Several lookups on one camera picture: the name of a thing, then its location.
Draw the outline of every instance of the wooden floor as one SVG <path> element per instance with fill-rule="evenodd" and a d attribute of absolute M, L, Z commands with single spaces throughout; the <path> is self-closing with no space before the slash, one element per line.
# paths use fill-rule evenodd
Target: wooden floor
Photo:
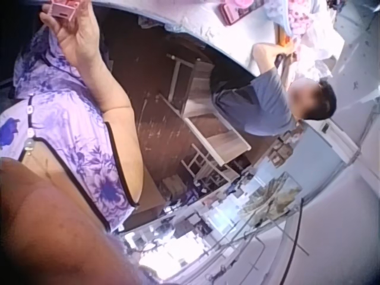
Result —
<path fill-rule="evenodd" d="M 163 27 L 142 29 L 138 18 L 127 12 L 110 10 L 101 23 L 113 74 L 131 98 L 135 110 L 144 163 L 156 183 L 175 173 L 185 173 L 181 160 L 188 156 L 191 144 L 200 143 L 184 122 L 165 104 L 159 93 L 167 97 L 174 61 L 167 53 L 193 53 L 168 39 Z M 186 78 L 186 70 L 180 77 Z M 203 116 L 196 124 L 207 130 L 207 137 L 220 132 L 219 123 Z"/>

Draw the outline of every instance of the woman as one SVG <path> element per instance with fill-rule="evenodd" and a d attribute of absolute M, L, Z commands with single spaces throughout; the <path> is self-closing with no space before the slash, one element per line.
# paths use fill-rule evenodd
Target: woman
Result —
<path fill-rule="evenodd" d="M 134 111 L 100 54 L 91 2 L 81 1 L 71 22 L 53 18 L 49 8 L 15 64 L 15 96 L 23 100 L 0 116 L 1 155 L 52 182 L 97 227 L 113 231 L 143 186 Z"/>

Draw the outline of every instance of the woman's hand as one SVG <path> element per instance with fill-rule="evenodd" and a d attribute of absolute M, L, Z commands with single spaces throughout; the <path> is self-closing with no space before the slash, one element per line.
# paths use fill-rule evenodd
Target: woman's hand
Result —
<path fill-rule="evenodd" d="M 71 21 L 53 18 L 49 4 L 42 6 L 41 21 L 56 35 L 67 61 L 79 70 L 91 68 L 101 59 L 99 26 L 90 0 L 81 0 Z"/>

